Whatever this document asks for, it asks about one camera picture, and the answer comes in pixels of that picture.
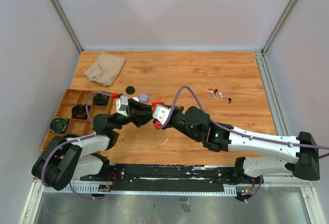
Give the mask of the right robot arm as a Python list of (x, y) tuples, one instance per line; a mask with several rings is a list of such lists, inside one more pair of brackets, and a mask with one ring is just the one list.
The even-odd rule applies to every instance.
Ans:
[(213, 152), (247, 151), (262, 157), (239, 157), (233, 177), (244, 183), (265, 174), (291, 173), (303, 180), (320, 179), (319, 152), (310, 133), (297, 136), (273, 136), (254, 133), (227, 124), (215, 123), (210, 116), (193, 106), (185, 113), (163, 108), (156, 116), (166, 128), (173, 127)]

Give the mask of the orange round charging case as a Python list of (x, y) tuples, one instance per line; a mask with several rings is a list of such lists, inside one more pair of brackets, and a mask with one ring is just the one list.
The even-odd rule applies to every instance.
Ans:
[(158, 104), (164, 104), (164, 102), (163, 102), (162, 100), (155, 100), (155, 101), (152, 103), (152, 108), (151, 108), (151, 110), (154, 111), (155, 108), (156, 108), (156, 106), (157, 106)]

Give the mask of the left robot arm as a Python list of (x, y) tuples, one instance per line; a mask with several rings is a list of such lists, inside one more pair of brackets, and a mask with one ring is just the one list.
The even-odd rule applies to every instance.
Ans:
[(133, 123), (141, 127), (153, 118), (152, 106), (120, 97), (113, 114), (97, 114), (93, 119), (93, 133), (82, 137), (55, 136), (41, 153), (31, 173), (44, 186), (60, 191), (73, 179), (93, 175), (103, 181), (110, 175), (109, 160), (98, 156), (116, 144), (119, 129)]

